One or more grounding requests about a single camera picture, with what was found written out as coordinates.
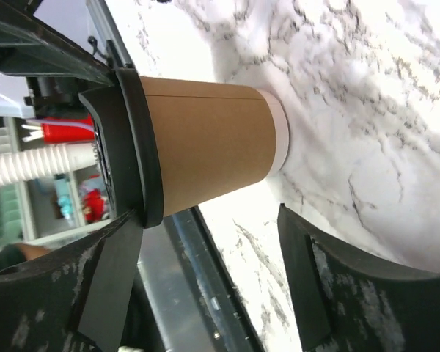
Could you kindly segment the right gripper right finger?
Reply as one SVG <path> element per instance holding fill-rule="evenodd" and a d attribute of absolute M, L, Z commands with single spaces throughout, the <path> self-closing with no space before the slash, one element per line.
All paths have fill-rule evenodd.
<path fill-rule="evenodd" d="M 364 252 L 284 205 L 277 226 L 304 351 L 440 351 L 440 274 Z"/>

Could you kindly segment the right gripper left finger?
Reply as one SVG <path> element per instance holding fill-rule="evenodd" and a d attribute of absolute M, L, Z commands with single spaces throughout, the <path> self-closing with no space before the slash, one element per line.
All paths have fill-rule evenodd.
<path fill-rule="evenodd" d="M 143 229 L 128 211 L 0 273 L 0 351 L 117 351 Z"/>

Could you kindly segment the black cup lid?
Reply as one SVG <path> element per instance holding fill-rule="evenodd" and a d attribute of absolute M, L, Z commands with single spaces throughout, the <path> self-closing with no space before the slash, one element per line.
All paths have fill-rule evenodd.
<path fill-rule="evenodd" d="M 141 79 L 133 68 L 113 71 L 113 84 L 79 95 L 93 119 L 100 169 L 113 216 L 135 210 L 144 228 L 164 217 L 155 132 Z"/>

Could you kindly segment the brown paper coffee cup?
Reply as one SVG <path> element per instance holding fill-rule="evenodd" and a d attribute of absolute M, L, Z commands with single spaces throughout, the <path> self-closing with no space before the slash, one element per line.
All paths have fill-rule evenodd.
<path fill-rule="evenodd" d="M 290 132 L 282 103 L 264 89 L 140 78 L 161 167 L 165 216 L 275 175 Z"/>

